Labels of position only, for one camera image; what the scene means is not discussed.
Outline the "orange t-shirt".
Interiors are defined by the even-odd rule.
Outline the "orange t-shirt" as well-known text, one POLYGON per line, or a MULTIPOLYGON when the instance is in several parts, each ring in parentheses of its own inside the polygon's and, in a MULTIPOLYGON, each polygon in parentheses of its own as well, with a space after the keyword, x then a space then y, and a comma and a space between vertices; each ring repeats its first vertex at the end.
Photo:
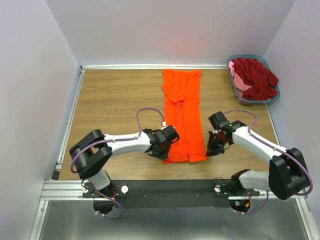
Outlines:
POLYGON ((179 140, 170 147, 165 164, 195 163, 207 159, 200 113, 201 71, 162 71, 164 117, 179 140))

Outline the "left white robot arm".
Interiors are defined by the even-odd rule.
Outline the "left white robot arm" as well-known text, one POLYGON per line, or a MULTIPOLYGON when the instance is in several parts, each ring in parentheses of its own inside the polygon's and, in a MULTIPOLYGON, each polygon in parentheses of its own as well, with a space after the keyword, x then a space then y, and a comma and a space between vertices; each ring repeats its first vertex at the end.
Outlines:
POLYGON ((101 198, 112 196, 115 191, 104 165, 111 157, 128 153, 147 153, 151 157, 166 160, 171 145, 180 136, 172 125, 160 129, 139 128, 139 132, 125 135, 103 134, 91 131, 70 150, 70 170, 81 180, 88 180, 93 191, 101 198))

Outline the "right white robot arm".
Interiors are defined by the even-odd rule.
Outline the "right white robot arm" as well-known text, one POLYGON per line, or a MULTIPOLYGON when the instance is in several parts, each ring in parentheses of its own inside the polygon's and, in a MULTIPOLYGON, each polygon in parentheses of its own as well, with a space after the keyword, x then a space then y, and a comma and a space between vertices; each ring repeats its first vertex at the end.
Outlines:
POLYGON ((307 196, 314 188, 302 152, 293 147, 275 144, 252 130, 251 125, 236 120, 230 122, 219 111, 208 118, 213 130, 209 132, 206 156, 225 152, 225 145, 238 145, 251 152, 268 166, 268 171, 244 169, 231 177, 230 191, 241 196, 247 190, 272 192, 278 199, 307 196))

